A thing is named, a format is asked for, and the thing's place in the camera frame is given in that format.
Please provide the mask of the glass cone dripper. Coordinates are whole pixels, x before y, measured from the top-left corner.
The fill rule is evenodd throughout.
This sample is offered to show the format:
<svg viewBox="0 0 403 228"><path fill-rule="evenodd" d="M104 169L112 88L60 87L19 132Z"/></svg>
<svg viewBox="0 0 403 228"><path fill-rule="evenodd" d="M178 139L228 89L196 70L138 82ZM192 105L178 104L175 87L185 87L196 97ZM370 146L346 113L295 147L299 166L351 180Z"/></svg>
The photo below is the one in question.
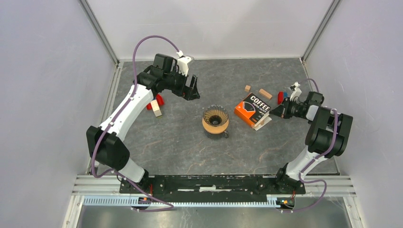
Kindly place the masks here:
<svg viewBox="0 0 403 228"><path fill-rule="evenodd" d="M222 126L229 120L229 113L223 106L214 104L204 110L202 119L210 126Z"/></svg>

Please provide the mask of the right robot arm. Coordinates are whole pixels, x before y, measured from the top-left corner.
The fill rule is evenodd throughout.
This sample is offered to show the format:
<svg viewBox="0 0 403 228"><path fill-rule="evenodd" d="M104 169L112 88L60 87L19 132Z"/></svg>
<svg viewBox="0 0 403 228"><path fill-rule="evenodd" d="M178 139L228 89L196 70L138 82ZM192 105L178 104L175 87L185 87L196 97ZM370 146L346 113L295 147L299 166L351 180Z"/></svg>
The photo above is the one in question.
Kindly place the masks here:
<svg viewBox="0 0 403 228"><path fill-rule="evenodd" d="M321 162L340 156L346 149L353 117L322 105L324 97L309 92L305 101L285 98L270 114L283 119L298 117L308 121L310 128L303 151L276 174L277 192L286 194L304 187L305 176Z"/></svg>

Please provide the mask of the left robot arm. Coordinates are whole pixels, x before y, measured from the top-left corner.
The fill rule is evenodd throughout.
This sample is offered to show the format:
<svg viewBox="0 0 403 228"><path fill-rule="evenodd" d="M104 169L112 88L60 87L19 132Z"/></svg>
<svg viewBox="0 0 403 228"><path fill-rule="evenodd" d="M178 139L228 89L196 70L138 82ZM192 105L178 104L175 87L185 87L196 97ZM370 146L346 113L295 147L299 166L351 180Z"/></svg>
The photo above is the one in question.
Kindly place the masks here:
<svg viewBox="0 0 403 228"><path fill-rule="evenodd" d="M152 65L140 72L128 94L115 111L98 127L90 126L86 132L89 155L99 162L130 179L137 193L149 189L148 172L130 157L123 141L128 130L143 109L163 90L170 90L185 100L200 98L197 91L197 76L192 76L187 85L189 64L193 57L178 52L179 58L156 54Z"/></svg>

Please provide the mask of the coffee filter box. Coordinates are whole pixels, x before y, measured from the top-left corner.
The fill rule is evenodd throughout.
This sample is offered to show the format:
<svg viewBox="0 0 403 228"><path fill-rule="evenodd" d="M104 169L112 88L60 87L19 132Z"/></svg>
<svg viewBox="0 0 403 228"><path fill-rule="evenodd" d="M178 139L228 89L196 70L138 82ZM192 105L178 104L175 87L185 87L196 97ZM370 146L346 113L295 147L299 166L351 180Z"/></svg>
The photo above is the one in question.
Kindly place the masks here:
<svg viewBox="0 0 403 228"><path fill-rule="evenodd" d="M249 93L247 97L235 106L234 113L248 126L258 131L272 120L269 116L270 110L271 106L254 93Z"/></svg>

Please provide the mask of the glass coffee server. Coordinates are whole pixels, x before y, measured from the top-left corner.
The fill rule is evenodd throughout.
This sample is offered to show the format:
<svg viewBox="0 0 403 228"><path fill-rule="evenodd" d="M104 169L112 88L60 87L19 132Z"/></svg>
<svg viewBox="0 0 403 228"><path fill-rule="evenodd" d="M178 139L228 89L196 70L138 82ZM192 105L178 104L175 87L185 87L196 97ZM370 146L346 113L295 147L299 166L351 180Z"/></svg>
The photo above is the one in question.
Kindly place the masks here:
<svg viewBox="0 0 403 228"><path fill-rule="evenodd" d="M213 133L210 133L205 130L204 133L209 139L212 139L212 140L219 140L221 138L226 138L226 139L229 138L228 131L223 131L221 133L213 134Z"/></svg>

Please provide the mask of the red and blue block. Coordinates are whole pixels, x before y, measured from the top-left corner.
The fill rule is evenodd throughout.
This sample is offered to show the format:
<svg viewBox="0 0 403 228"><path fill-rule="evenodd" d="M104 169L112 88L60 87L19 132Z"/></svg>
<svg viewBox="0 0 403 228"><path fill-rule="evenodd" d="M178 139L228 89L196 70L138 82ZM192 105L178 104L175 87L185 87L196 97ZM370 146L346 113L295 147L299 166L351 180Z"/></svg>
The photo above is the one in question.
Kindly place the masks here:
<svg viewBox="0 0 403 228"><path fill-rule="evenodd" d="M287 96L288 96L287 92L284 91L278 92L277 104L280 105Z"/></svg>

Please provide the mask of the long wooden block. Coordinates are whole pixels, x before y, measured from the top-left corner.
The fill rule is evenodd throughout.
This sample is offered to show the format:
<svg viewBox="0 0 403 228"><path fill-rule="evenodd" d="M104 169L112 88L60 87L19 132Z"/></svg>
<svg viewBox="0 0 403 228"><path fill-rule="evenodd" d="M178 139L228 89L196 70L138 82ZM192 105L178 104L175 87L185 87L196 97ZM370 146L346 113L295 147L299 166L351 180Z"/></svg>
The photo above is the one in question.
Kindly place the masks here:
<svg viewBox="0 0 403 228"><path fill-rule="evenodd" d="M265 98L267 98L269 100L273 97L272 94L270 94L268 91L266 91L264 89L260 89L259 94L261 94L262 96L264 96Z"/></svg>

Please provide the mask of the multicoloured block stack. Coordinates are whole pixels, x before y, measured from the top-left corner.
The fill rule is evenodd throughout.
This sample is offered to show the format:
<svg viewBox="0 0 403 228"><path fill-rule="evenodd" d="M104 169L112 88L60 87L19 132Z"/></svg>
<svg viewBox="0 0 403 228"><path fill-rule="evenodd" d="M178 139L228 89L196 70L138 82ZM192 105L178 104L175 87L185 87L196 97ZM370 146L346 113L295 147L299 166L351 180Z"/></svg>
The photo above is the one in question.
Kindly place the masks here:
<svg viewBox="0 0 403 228"><path fill-rule="evenodd" d="M157 100L154 99L150 104L152 106L152 110L154 112L155 117L162 116L162 112L161 112L160 106L158 105Z"/></svg>

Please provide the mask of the aluminium frame rail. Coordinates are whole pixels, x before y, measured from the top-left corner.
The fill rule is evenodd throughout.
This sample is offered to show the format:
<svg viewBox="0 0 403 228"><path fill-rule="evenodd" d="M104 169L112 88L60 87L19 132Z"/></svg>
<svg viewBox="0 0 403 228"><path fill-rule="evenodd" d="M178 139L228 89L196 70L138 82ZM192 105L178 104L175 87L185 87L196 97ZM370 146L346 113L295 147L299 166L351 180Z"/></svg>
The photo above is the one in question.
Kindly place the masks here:
<svg viewBox="0 0 403 228"><path fill-rule="evenodd" d="M321 175L307 176L306 181L325 180L327 183L324 197L356 197L352 180L349 176ZM107 175L102 178L94 178L89 175L78 175L74 183L72 195L106 195L120 196L121 183L115 176ZM307 183L305 194L298 194L298 197L319 197L324 189L322 182Z"/></svg>

